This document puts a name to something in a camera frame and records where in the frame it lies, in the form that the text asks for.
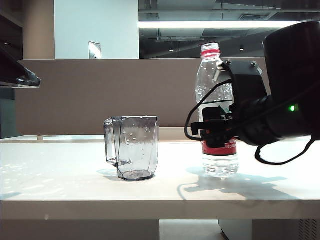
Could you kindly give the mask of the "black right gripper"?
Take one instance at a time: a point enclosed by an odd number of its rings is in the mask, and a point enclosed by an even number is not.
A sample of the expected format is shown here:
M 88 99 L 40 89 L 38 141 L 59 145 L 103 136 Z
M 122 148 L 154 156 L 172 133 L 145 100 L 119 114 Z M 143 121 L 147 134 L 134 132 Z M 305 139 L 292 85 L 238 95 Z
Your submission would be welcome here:
M 235 133 L 241 141 L 251 146 L 276 142 L 277 136 L 271 130 L 267 116 L 262 115 L 272 107 L 269 105 L 272 103 L 269 96 L 233 103 L 231 111 L 234 125 L 237 127 Z M 234 138 L 234 133 L 229 132 L 226 115 L 221 106 L 205 107 L 202 110 L 203 120 L 191 124 L 192 135 L 200 133 L 209 148 L 224 148 L 225 144 Z

